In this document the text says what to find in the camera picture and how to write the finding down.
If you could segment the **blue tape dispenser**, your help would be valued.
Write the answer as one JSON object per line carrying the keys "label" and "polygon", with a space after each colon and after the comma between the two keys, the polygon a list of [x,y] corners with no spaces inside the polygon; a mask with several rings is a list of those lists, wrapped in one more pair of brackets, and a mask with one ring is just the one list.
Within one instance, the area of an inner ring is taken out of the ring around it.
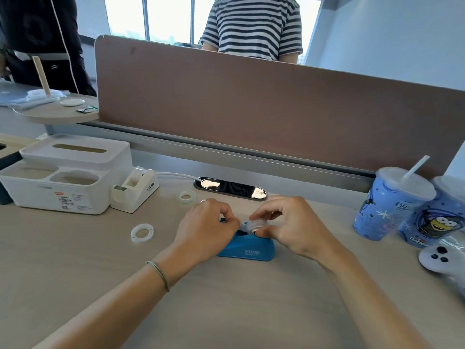
{"label": "blue tape dispenser", "polygon": [[244,234],[238,230],[217,256],[269,262],[275,258],[275,245],[272,239]]}

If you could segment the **glossy black desk outlet cover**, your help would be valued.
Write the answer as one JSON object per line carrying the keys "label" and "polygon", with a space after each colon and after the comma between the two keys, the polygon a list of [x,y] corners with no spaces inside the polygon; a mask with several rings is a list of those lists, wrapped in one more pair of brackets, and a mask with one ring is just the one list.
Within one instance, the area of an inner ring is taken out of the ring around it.
{"label": "glossy black desk outlet cover", "polygon": [[261,187],[209,177],[200,177],[194,180],[193,186],[201,191],[209,191],[254,201],[265,201],[268,198],[268,193]]}

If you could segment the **white tape dispenser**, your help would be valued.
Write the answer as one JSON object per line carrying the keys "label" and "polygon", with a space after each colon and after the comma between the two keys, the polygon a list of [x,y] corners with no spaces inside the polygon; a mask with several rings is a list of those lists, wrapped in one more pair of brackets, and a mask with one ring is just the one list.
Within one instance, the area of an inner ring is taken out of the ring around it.
{"label": "white tape dispenser", "polygon": [[147,169],[136,187],[126,184],[130,174],[123,183],[114,185],[110,194],[110,207],[126,213],[134,213],[160,186],[152,169]]}

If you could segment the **white game controller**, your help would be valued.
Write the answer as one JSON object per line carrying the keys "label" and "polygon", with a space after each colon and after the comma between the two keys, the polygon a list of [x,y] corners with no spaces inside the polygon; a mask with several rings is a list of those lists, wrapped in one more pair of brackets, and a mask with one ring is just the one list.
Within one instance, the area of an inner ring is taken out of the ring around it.
{"label": "white game controller", "polygon": [[449,235],[423,248],[418,260],[425,269],[449,277],[465,298],[465,240]]}

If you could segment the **brown desk divider panel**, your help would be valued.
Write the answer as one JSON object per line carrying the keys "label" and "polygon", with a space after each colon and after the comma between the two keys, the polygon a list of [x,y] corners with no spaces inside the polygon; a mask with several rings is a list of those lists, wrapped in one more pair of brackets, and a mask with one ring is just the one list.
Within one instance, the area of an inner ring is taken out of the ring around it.
{"label": "brown desk divider panel", "polygon": [[443,175],[465,141],[465,92],[102,35],[100,120],[365,171]]}

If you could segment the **blue paper cup with lid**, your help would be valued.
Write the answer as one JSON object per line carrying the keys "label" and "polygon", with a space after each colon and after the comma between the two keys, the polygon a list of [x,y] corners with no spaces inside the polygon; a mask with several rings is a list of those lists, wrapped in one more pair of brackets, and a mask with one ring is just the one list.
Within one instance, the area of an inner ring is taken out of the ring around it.
{"label": "blue paper cup with lid", "polygon": [[406,173],[407,170],[398,167],[376,171],[373,185],[353,223],[359,235],[368,240],[382,240],[418,207],[436,197],[431,182],[417,174],[403,180]]}

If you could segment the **person's left forearm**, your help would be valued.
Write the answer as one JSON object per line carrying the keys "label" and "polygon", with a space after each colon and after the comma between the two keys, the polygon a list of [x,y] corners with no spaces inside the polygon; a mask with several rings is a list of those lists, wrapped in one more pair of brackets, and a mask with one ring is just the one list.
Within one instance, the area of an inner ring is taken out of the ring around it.
{"label": "person's left forearm", "polygon": [[32,349],[119,349],[181,279],[167,274],[169,248]]}

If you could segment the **white tissue box organizer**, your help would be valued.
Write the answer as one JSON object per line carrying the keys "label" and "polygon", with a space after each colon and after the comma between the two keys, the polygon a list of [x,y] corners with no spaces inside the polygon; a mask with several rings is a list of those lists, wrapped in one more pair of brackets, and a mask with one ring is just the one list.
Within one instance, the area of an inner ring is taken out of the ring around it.
{"label": "white tissue box organizer", "polygon": [[55,134],[20,155],[0,182],[15,205],[34,209],[102,214],[133,169],[129,142],[89,136]]}

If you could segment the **person's left hand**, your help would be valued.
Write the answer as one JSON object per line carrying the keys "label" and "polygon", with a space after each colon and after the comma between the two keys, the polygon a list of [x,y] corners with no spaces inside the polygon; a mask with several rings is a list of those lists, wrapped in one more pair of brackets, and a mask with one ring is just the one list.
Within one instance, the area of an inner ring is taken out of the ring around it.
{"label": "person's left hand", "polygon": [[169,248],[170,278],[177,281],[221,252],[234,236],[222,231],[222,218],[233,216],[229,204],[213,198],[195,205],[181,221]]}

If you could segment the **blue cartoon cup with lid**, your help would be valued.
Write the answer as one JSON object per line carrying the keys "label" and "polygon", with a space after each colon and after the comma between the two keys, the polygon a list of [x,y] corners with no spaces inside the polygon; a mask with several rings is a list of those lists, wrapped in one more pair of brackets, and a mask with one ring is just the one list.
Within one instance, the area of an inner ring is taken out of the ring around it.
{"label": "blue cartoon cup with lid", "polygon": [[398,235],[418,248],[465,228],[465,179],[438,176],[431,183],[436,197],[416,208],[398,228]]}

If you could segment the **grey divider base rail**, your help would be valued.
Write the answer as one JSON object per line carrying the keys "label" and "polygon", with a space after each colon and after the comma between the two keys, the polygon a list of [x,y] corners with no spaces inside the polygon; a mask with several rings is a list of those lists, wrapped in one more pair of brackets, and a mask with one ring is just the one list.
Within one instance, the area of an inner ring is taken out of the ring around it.
{"label": "grey divider base rail", "polygon": [[72,134],[127,141],[131,148],[139,151],[356,192],[367,192],[375,178],[374,172],[370,171],[100,121],[45,124],[45,130],[50,135]]}

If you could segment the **white straw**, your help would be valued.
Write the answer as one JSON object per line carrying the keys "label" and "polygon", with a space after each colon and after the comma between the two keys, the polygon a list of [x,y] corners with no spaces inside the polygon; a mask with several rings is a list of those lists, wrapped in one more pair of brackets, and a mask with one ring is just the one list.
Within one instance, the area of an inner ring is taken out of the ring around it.
{"label": "white straw", "polygon": [[412,168],[410,168],[401,178],[401,181],[404,182],[410,178],[410,176],[414,175],[418,169],[420,169],[423,164],[425,164],[429,160],[429,155],[424,155],[418,162],[414,164]]}

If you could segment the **person's right hand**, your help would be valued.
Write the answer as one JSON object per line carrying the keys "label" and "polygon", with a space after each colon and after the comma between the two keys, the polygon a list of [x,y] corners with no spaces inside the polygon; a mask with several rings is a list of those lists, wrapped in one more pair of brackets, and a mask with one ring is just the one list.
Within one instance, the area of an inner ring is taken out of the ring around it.
{"label": "person's right hand", "polygon": [[329,231],[303,197],[273,196],[250,216],[249,220],[268,221],[283,217],[277,227],[276,241],[295,254],[332,269],[346,259],[349,250]]}

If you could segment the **person's right forearm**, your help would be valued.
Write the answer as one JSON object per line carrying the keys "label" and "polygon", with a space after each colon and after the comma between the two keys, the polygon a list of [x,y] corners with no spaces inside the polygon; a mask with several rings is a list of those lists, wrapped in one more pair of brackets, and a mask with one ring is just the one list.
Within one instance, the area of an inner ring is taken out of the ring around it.
{"label": "person's right forearm", "polygon": [[314,258],[339,293],[367,349],[433,349],[344,247]]}

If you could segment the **round wooden tray stand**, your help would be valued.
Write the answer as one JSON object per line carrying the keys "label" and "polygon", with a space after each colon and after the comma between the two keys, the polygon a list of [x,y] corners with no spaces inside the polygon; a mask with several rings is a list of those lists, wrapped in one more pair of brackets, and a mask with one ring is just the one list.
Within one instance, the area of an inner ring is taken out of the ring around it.
{"label": "round wooden tray stand", "polygon": [[[46,94],[50,94],[50,86],[47,81],[46,74],[43,69],[43,65],[39,56],[32,56],[37,74],[40,79],[41,88],[44,89]],[[60,104],[60,101],[65,99],[78,98],[84,99],[85,104],[77,107],[64,107]],[[61,100],[45,104],[41,106],[34,107],[25,111],[20,111],[12,109],[12,111],[17,115],[17,117],[22,118],[26,121],[44,125],[52,124],[77,124],[85,123],[90,121],[98,120],[100,117],[99,110],[97,112],[92,112],[89,114],[82,114],[76,110],[85,106],[98,106],[98,101],[96,97],[87,96],[79,93],[70,93],[69,96],[61,98]]]}

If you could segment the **clear plastic wrap bundle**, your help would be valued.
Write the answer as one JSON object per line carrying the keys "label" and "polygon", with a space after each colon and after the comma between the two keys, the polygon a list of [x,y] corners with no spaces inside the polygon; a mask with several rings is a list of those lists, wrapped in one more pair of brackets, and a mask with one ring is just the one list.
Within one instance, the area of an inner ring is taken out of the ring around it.
{"label": "clear plastic wrap bundle", "polygon": [[14,99],[7,104],[10,109],[25,111],[37,106],[50,104],[61,100],[70,95],[68,90],[50,90],[50,94],[46,94],[44,89],[34,89],[27,92],[27,96],[21,99]]}

